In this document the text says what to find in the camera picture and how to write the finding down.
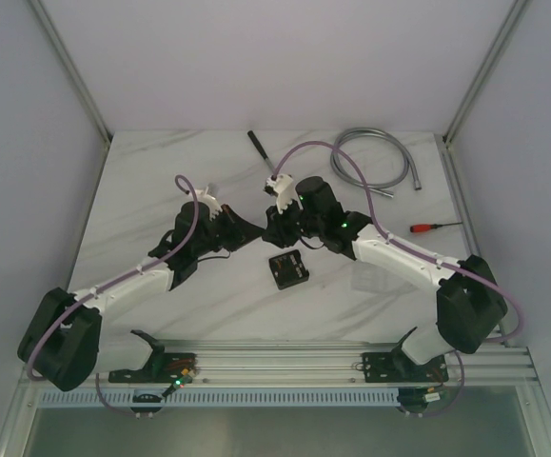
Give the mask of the black fuse box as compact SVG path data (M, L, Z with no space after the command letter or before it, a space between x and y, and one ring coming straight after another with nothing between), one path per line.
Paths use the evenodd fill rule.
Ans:
M269 258L268 266L278 290L300 285L309 279L309 271L298 249Z

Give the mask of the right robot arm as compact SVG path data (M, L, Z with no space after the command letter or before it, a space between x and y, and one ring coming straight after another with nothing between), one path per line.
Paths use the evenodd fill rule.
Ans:
M453 350L474 353L507 314L482 258L441 256L385 231L365 214L345 211L319 176L296 183L279 174L266 180L265 191L275 203L266 212L264 241L287 248L316 237L329 251L384 268L434 297L434 323L408 331L394 350L392 368L400 378L416 378L432 359Z

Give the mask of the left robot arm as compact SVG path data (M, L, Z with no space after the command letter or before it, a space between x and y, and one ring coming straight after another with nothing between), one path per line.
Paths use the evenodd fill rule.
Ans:
M144 383L166 374L163 342L138 328L108 335L107 322L169 292L197 269L201 257L233 252L262 236L229 206L186 203L158 245L136 267L89 289L47 292L17 349L34 381L70 391L94 373L125 371Z

